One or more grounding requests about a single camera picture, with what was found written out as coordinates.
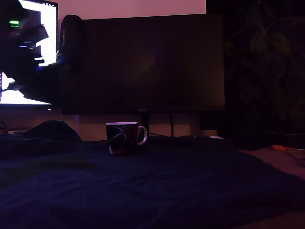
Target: dark mug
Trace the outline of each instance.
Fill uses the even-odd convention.
[[[144,139],[138,142],[139,131],[144,131]],[[109,153],[112,156],[127,156],[137,154],[137,146],[147,140],[147,130],[139,123],[106,123]]]

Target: mug handle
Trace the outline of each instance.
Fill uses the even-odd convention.
[[[144,139],[141,142],[138,143],[138,146],[143,145],[146,142],[147,136],[148,136],[147,135],[147,130],[145,129],[145,127],[139,126],[139,130],[141,130],[141,129],[144,131]]]

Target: dark blue blanket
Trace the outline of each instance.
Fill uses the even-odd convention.
[[[106,145],[0,137],[1,229],[225,228],[305,210],[305,182],[218,139]]]

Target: pink wall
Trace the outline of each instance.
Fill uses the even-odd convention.
[[[60,22],[67,14],[83,19],[206,13],[205,0],[53,0]]]

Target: black monitor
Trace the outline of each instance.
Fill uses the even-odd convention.
[[[96,19],[83,25],[84,67],[64,76],[63,114],[224,108],[221,15]]]
[[[42,24],[49,36],[31,48],[33,52],[37,53],[38,57],[35,60],[40,61],[37,66],[45,67],[55,63],[58,48],[58,4],[44,0],[19,0],[19,2],[26,9],[29,19],[23,28],[27,29],[33,25]],[[14,79],[9,77],[9,75],[0,72],[0,89],[5,90],[9,83],[14,82]],[[20,91],[4,91],[0,93],[0,108],[21,106],[49,107],[49,105],[49,103],[27,99]]]

